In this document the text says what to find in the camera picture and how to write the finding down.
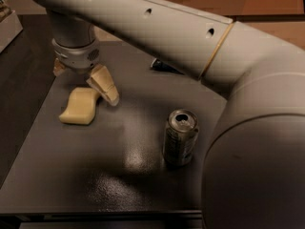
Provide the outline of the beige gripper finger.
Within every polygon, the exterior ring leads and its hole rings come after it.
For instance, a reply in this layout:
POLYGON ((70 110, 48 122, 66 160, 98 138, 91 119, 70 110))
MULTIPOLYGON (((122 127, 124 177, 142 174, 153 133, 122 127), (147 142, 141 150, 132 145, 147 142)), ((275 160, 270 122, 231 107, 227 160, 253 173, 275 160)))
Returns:
POLYGON ((66 67, 60 62, 58 58, 54 60, 53 64, 53 74, 59 76, 66 70, 66 67))
POLYGON ((119 92, 114 84, 112 75, 104 65, 97 64, 90 72, 87 83, 111 105, 119 102, 119 92))

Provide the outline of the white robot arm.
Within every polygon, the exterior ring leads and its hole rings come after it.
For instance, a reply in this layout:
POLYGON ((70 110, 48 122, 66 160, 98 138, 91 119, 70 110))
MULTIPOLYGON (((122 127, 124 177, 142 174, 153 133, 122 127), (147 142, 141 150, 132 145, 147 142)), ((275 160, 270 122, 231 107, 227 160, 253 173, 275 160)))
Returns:
POLYGON ((226 98, 202 178, 205 229, 305 229, 305 52, 164 0, 33 0, 132 44, 226 98))

